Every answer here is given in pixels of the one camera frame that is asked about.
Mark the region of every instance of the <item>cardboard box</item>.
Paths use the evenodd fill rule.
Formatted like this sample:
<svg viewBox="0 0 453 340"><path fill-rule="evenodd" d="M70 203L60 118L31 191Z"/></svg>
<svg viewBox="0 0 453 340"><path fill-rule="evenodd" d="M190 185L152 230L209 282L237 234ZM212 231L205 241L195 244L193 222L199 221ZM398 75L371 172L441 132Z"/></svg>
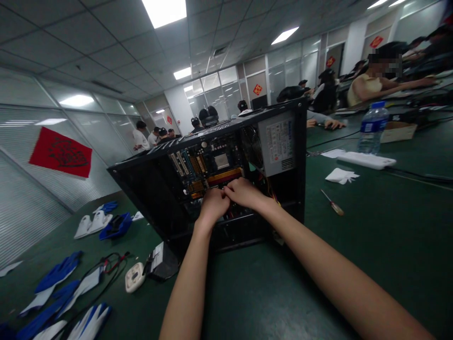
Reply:
<svg viewBox="0 0 453 340"><path fill-rule="evenodd" d="M400 140L412 139L414 137L417 124L390 121L387 122L386 129L382 133L381 143L390 143Z"/></svg>

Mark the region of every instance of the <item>red decoration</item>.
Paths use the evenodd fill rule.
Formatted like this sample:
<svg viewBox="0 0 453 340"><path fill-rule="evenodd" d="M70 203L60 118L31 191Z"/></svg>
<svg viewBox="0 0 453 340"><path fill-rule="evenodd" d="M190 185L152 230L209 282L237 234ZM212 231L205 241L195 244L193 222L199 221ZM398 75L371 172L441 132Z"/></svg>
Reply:
<svg viewBox="0 0 453 340"><path fill-rule="evenodd" d="M335 62L335 58L334 57L330 57L327 62L326 62L326 66L329 68L331 67Z"/></svg>
<svg viewBox="0 0 453 340"><path fill-rule="evenodd" d="M371 48L376 48L379 46L379 44L381 44L381 42L384 40L383 37L381 37L380 35L378 35L376 38L374 38L374 40L371 42L370 44L370 47Z"/></svg>
<svg viewBox="0 0 453 340"><path fill-rule="evenodd" d="M29 163L88 178L92 152L89 147L42 127Z"/></svg>
<svg viewBox="0 0 453 340"><path fill-rule="evenodd" d="M263 90L263 88L261 86L259 86L258 84L256 84L254 90L253 90L253 93L256 94L256 95L260 95L261 91Z"/></svg>

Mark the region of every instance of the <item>power supply label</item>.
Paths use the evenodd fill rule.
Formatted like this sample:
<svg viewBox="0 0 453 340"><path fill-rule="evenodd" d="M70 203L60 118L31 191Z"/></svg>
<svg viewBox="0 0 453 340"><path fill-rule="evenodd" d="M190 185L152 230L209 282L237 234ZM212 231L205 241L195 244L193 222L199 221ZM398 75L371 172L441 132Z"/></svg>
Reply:
<svg viewBox="0 0 453 340"><path fill-rule="evenodd" d="M266 127L270 162L277 163L293 156L293 131L287 119Z"/></svg>

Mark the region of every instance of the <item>screwdriver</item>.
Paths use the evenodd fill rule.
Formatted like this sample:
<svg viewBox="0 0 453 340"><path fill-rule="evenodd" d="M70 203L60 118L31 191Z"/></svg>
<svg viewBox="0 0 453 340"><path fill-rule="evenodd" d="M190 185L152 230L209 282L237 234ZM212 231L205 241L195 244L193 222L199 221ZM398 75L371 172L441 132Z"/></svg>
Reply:
<svg viewBox="0 0 453 340"><path fill-rule="evenodd" d="M336 205L336 203L334 203L334 201L332 201L329 196L326 195L326 193L324 192L324 190L320 189L321 192L324 194L324 196L329 200L330 202L330 205L332 206L332 209L335 210L335 212L340 215L340 216L343 216L344 215L344 211L338 206Z"/></svg>

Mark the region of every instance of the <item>bottle cap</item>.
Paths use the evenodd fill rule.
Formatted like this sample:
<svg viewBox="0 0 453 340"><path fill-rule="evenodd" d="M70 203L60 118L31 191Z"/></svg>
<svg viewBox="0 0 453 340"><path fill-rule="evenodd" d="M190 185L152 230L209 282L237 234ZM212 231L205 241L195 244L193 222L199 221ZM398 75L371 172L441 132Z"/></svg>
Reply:
<svg viewBox="0 0 453 340"><path fill-rule="evenodd" d="M380 109L380 108L383 108L386 106L386 102L385 101L382 101L382 102L376 102L376 103L372 103L371 104L371 108L372 109Z"/></svg>

